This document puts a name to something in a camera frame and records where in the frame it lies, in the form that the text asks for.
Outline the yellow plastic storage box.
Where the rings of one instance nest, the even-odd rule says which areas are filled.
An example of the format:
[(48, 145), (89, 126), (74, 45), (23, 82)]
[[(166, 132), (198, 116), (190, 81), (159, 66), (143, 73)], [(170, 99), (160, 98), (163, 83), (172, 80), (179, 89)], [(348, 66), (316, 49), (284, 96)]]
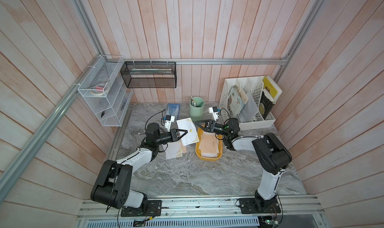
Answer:
[(219, 140), (219, 143), (218, 143), (218, 147), (219, 147), (219, 154), (218, 154), (218, 157), (217, 157), (217, 158), (206, 158), (206, 157), (202, 157), (202, 156), (201, 156), (201, 151), (200, 151), (200, 144), (201, 144), (201, 136), (202, 136), (202, 134), (203, 134), (203, 131), (202, 131), (201, 129), (198, 128), (199, 142), (196, 143), (196, 149), (195, 149), (198, 158), (199, 158), (200, 160), (203, 160), (203, 161), (209, 161), (209, 162), (216, 162), (216, 161), (218, 161), (218, 160), (222, 157), (222, 155), (223, 155), (223, 141), (222, 141), (222, 140), (219, 140), (219, 138), (221, 138), (222, 136), (220, 135), (220, 136), (218, 136), (218, 138), (217, 138), (217, 136), (216, 136), (216, 134), (215, 134), (216, 138)]

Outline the pink lined paper sheet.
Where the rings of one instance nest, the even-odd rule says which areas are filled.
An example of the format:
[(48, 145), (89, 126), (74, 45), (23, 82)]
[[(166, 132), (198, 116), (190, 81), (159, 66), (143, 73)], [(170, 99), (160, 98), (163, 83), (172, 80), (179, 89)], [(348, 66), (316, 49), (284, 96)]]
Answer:
[(179, 145), (180, 145), (182, 153), (185, 154), (187, 152), (186, 147), (182, 144), (182, 142), (179, 142)]

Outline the white paper yellow pattern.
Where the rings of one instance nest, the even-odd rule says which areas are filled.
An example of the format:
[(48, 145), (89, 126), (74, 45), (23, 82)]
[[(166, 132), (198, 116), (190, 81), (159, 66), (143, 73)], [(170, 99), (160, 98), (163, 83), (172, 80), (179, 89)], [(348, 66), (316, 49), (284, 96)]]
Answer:
[(168, 143), (168, 147), (165, 150), (165, 153), (167, 160), (182, 157), (183, 150), (182, 146), (180, 145), (180, 142)]

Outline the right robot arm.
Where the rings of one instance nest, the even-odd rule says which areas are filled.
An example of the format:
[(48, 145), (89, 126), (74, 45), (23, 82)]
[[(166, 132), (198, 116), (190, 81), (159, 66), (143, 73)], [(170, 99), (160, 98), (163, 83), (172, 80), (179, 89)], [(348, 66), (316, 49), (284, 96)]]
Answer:
[(195, 124), (204, 132), (223, 136), (225, 147), (231, 151), (255, 152), (264, 170), (253, 203), (259, 211), (276, 203), (278, 183), (292, 156), (275, 134), (239, 136), (241, 129), (235, 118), (223, 125), (214, 120), (196, 121)]

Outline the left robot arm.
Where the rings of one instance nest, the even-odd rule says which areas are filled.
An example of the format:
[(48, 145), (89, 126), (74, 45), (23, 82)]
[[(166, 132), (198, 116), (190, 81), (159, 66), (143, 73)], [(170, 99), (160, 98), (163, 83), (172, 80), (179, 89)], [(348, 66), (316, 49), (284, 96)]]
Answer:
[(142, 215), (148, 209), (148, 196), (131, 189), (132, 174), (153, 161), (160, 152), (160, 146), (178, 142), (188, 133), (187, 130), (179, 129), (165, 132), (159, 124), (149, 124), (146, 137), (136, 152), (123, 159), (103, 163), (91, 191), (91, 200), (108, 208), (129, 208)]

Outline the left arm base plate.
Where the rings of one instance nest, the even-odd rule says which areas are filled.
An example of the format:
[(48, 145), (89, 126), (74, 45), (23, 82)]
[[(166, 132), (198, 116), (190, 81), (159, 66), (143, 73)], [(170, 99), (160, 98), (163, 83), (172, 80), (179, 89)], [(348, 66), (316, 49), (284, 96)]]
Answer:
[(123, 207), (121, 210), (122, 217), (156, 217), (161, 215), (162, 200), (149, 200), (139, 208)]

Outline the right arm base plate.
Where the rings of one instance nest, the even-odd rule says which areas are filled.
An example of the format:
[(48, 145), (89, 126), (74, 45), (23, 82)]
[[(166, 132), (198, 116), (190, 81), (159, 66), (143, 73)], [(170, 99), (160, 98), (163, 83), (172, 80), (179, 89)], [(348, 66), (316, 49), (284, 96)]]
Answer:
[(277, 196), (270, 200), (256, 198), (241, 198), (237, 200), (237, 206), (241, 209), (242, 214), (280, 214), (281, 208), (277, 200)]

